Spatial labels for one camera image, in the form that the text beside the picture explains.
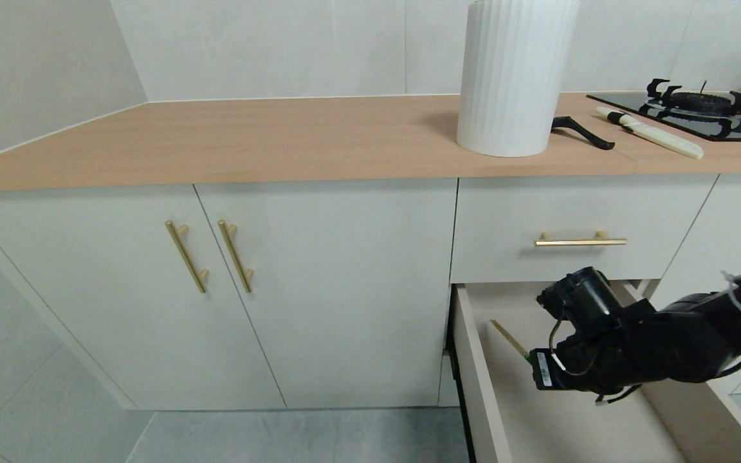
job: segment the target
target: black handle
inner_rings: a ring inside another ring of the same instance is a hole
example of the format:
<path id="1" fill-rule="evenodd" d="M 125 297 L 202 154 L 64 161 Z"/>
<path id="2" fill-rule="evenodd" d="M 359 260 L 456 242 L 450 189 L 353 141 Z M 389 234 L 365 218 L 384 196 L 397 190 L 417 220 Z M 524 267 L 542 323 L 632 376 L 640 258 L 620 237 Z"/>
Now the black handle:
<path id="1" fill-rule="evenodd" d="M 553 118 L 553 125 L 551 126 L 551 129 L 573 129 L 578 132 L 579 135 L 582 135 L 583 137 L 587 138 L 588 141 L 598 149 L 603 150 L 609 150 L 614 149 L 617 144 L 615 144 L 613 141 L 605 141 L 602 140 L 602 138 L 597 137 L 594 134 L 591 134 L 591 132 L 586 129 L 585 127 L 582 127 L 576 120 L 573 120 L 573 117 L 570 116 L 560 116 Z"/>

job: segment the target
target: black glass cooktop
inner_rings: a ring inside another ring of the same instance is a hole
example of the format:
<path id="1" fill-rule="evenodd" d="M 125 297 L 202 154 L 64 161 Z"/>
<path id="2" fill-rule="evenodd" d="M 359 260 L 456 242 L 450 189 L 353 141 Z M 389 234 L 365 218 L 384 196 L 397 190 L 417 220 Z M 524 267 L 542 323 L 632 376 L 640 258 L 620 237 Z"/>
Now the black glass cooktop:
<path id="1" fill-rule="evenodd" d="M 712 98 L 733 99 L 733 93 L 707 94 Z M 694 134 L 711 141 L 741 141 L 741 99 L 738 114 L 712 116 L 704 113 L 685 111 L 671 104 L 663 104 L 664 100 L 655 100 L 653 95 L 646 92 L 598 93 L 588 95 L 598 102 L 607 103 L 617 108 L 625 109 L 631 115 L 637 114 L 670 125 L 689 134 Z"/>

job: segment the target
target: cable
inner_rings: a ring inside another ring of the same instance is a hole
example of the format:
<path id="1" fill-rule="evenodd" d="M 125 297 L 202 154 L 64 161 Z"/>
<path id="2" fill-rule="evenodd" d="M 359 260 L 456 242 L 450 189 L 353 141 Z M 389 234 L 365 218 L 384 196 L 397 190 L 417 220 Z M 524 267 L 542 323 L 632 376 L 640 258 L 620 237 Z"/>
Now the cable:
<path id="1" fill-rule="evenodd" d="M 605 398 L 605 396 L 602 395 L 602 394 L 600 394 L 600 395 L 597 396 L 596 401 L 594 401 L 594 405 L 596 405 L 597 407 L 601 407 L 603 405 L 610 405 L 610 404 L 612 404 L 614 402 L 621 401 L 622 399 L 626 398 L 627 396 L 632 395 L 634 392 L 636 392 L 636 390 L 639 390 L 639 388 L 641 388 L 641 387 L 642 387 L 641 384 L 636 384 L 634 386 L 631 386 L 631 387 L 627 388 L 627 390 L 625 390 L 625 392 L 621 393 L 620 395 L 617 395 L 615 398 L 609 399 L 609 401 L 604 401 L 603 399 Z"/>
<path id="2" fill-rule="evenodd" d="M 722 370 L 722 372 L 719 375 L 717 375 L 717 377 L 714 379 L 724 378 L 728 375 L 733 375 L 733 373 L 738 372 L 739 370 L 741 370 L 741 360 L 736 365 L 733 365 L 730 368 Z"/>
<path id="3" fill-rule="evenodd" d="M 588 372 L 594 367 L 594 364 L 596 363 L 597 358 L 599 358 L 599 355 L 602 352 L 602 349 L 599 349 L 596 351 L 596 354 L 594 354 L 594 357 L 591 358 L 590 363 L 588 364 L 588 367 L 586 367 L 585 370 L 581 372 L 569 372 L 567 368 L 565 368 L 565 365 L 562 364 L 562 361 L 559 360 L 558 355 L 556 355 L 556 351 L 553 349 L 553 335 L 556 334 L 556 331 L 559 329 L 559 325 L 562 324 L 562 319 L 565 317 L 565 311 L 559 312 L 559 318 L 556 319 L 556 325 L 553 325 L 553 329 L 551 329 L 551 333 L 548 334 L 547 337 L 547 348 L 551 351 L 551 357 L 553 358 L 553 361 L 556 362 L 556 365 L 559 366 L 559 369 L 562 369 L 565 373 L 571 376 L 584 376 L 588 374 Z"/>

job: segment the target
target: gas stove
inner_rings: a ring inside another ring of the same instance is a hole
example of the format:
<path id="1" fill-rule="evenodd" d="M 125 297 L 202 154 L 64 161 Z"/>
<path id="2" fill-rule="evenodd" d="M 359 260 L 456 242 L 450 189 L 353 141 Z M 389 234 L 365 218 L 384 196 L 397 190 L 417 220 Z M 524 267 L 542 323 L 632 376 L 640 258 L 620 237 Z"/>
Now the gas stove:
<path id="1" fill-rule="evenodd" d="M 667 79 L 653 79 L 646 92 L 588 95 L 711 141 L 741 141 L 741 91 L 679 91 Z"/>

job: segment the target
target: label sticker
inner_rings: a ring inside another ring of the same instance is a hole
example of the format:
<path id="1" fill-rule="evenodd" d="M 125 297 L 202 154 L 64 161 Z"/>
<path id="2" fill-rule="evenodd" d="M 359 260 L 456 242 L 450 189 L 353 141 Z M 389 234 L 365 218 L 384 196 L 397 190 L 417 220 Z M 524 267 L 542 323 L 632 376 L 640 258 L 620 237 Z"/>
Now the label sticker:
<path id="1" fill-rule="evenodd" d="M 542 375 L 542 383 L 547 386 L 553 386 L 551 381 L 551 373 L 547 371 L 547 360 L 543 352 L 536 352 L 536 358 L 539 359 L 539 373 Z"/>

